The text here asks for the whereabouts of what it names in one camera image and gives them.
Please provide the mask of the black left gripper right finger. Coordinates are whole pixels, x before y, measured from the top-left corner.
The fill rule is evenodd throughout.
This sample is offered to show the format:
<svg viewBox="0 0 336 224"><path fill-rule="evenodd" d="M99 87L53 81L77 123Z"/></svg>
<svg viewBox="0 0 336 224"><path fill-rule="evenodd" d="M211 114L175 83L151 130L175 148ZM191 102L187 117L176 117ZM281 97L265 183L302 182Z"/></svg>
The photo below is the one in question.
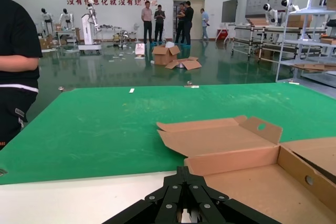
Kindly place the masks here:
<svg viewBox="0 0 336 224"><path fill-rule="evenodd" d="M204 177L193 175L183 167L187 196L195 205L193 210L202 223L278 223L249 206L207 186Z"/></svg>

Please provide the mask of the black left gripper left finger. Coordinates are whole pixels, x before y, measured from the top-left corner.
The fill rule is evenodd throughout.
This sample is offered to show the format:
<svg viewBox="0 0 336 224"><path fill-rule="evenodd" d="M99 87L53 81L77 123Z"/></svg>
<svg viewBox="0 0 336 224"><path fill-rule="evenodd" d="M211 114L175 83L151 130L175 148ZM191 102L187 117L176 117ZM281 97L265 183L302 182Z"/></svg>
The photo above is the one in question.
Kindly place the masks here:
<svg viewBox="0 0 336 224"><path fill-rule="evenodd" d="M105 223L175 223L186 174L187 167L179 166L176 174L164 177L161 188L106 220Z"/></svg>

